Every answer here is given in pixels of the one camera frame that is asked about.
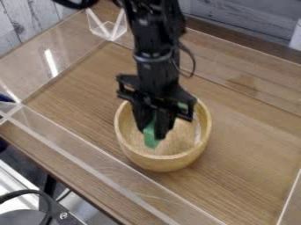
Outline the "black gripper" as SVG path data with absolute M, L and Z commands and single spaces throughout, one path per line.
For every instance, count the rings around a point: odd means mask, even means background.
M 119 74 L 118 96 L 131 103 L 131 110 L 137 127 L 142 132 L 153 120 L 153 110 L 160 107 L 170 108 L 178 102 L 190 107 L 193 119 L 197 99 L 180 85 L 180 51 L 158 58 L 142 58 L 137 60 L 137 75 Z M 177 113 L 166 108 L 160 108 L 156 119 L 156 138 L 164 140 L 174 127 Z

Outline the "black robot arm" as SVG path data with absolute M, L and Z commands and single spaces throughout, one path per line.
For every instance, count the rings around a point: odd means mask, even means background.
M 122 0 L 134 38 L 135 75 L 119 74 L 118 96 L 131 103 L 137 127 L 164 140 L 176 119 L 193 120 L 196 97 L 180 84 L 180 38 L 186 19 L 178 0 Z

